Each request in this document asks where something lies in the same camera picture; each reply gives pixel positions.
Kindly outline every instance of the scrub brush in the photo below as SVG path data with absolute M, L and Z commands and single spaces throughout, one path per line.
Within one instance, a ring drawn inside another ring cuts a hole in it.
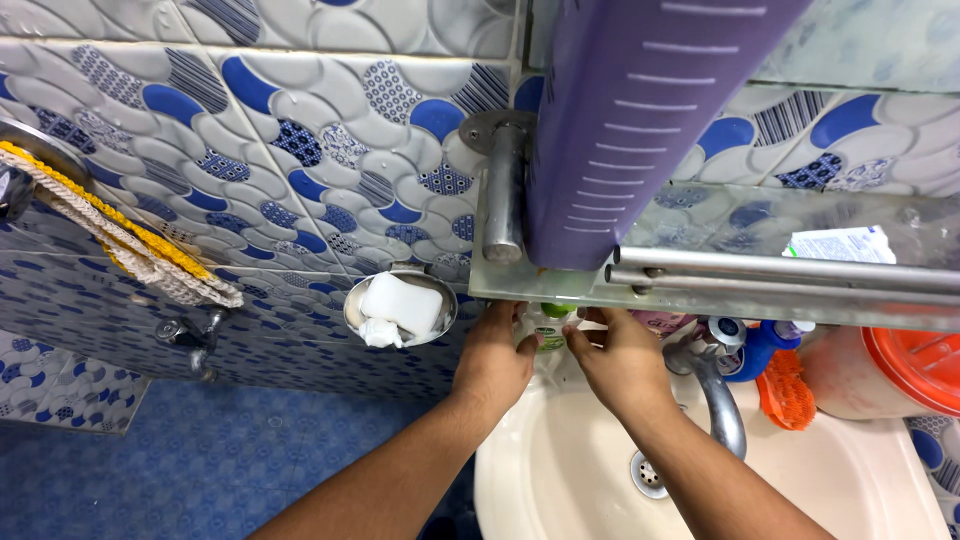
M 803 369 L 796 352 L 776 351 L 756 378 L 760 407 L 774 425 L 785 430 L 803 431 L 817 412 L 813 394 L 800 380 Z

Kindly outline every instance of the white sink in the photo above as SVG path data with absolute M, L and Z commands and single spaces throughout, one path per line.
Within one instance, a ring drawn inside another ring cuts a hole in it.
M 678 403 L 709 430 L 693 376 L 672 383 Z M 755 383 L 732 384 L 731 391 L 747 430 L 747 464 L 838 539 L 949 540 L 903 421 L 818 413 L 805 431 L 786 431 L 759 409 Z M 636 488 L 635 453 L 568 352 L 538 357 L 523 397 L 477 450 L 474 504 L 483 537 L 692 538 L 669 498 L 655 501 Z

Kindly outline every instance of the blue floor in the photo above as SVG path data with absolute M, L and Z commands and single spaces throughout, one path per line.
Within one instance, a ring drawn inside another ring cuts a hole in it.
M 428 408 L 158 380 L 125 436 L 6 423 L 0 538 L 243 538 Z M 468 464 L 434 512 L 460 540 L 471 491 Z

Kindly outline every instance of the pink bottle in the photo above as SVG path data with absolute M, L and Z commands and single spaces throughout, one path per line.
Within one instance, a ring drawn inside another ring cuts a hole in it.
M 664 337 L 683 328 L 690 321 L 697 318 L 696 315 L 687 315 L 686 313 L 671 313 L 669 311 L 642 311 L 640 309 L 632 310 L 634 318 L 641 325 L 654 331 L 658 338 Z

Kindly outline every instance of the yellow rope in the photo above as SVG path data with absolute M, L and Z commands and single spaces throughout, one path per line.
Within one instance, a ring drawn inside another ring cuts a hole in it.
M 72 180 L 63 176 L 61 173 L 53 170 L 52 168 L 47 166 L 43 161 L 40 161 L 34 158 L 22 148 L 6 140 L 0 141 L 0 148 L 12 154 L 16 154 L 21 158 L 23 158 L 24 160 L 29 161 L 37 169 L 43 171 L 44 173 L 46 173 L 48 176 L 50 176 L 57 182 L 67 186 L 71 191 L 73 191 L 74 193 L 86 199 L 88 203 L 93 205 L 99 211 L 106 214 L 107 217 L 117 222 L 117 224 L 119 224 L 120 226 L 130 231 L 133 231 L 133 233 L 140 238 L 143 244 L 147 246 L 147 248 L 150 249 L 150 251 L 154 252 L 154 254 L 156 254 L 157 256 L 166 258 L 167 260 L 174 262 L 175 264 L 179 265 L 181 268 L 183 268 L 190 274 L 193 274 L 194 277 L 199 278 L 201 280 L 204 280 L 210 277 L 210 273 L 207 272 L 205 268 L 203 268 L 196 260 L 190 258 L 190 256 L 188 256 L 186 253 L 177 249 L 176 246 L 166 241 L 165 239 L 157 236 L 156 234 L 153 234 L 150 231 L 147 231 L 146 229 L 133 223 L 131 220 L 127 219 L 127 217 L 124 216 L 122 213 L 118 212 L 107 203 L 104 203 L 103 201 L 101 201 L 100 198 L 98 198 L 96 195 L 93 195 L 92 193 L 88 193 L 85 189 L 75 184 Z M 106 249 L 106 247 L 104 248 L 104 251 L 106 251 L 107 254 L 110 255 L 110 258 L 112 258 L 114 262 L 116 262 L 117 264 L 120 264 L 116 260 L 116 258 L 113 256 L 113 254 Z

